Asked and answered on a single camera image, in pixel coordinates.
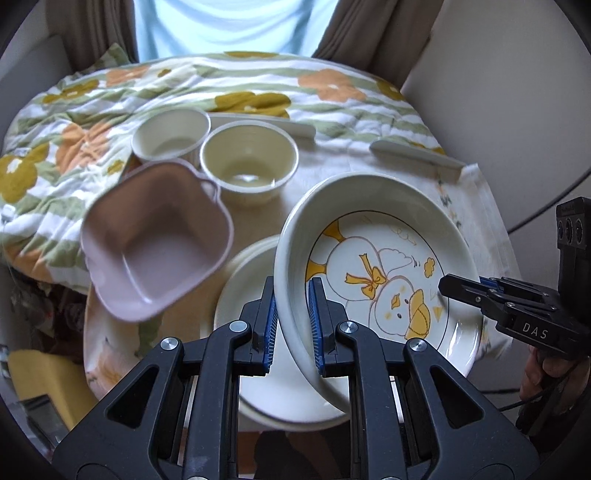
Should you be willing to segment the person's right hand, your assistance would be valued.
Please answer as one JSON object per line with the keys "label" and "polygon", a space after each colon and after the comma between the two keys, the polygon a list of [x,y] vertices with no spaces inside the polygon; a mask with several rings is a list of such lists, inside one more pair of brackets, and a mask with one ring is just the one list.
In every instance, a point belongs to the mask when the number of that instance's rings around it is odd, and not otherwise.
{"label": "person's right hand", "polygon": [[589,360],[579,362],[553,357],[530,347],[520,385],[520,399],[525,401],[549,390],[558,391],[554,411],[562,414],[571,409],[584,392],[589,379]]}

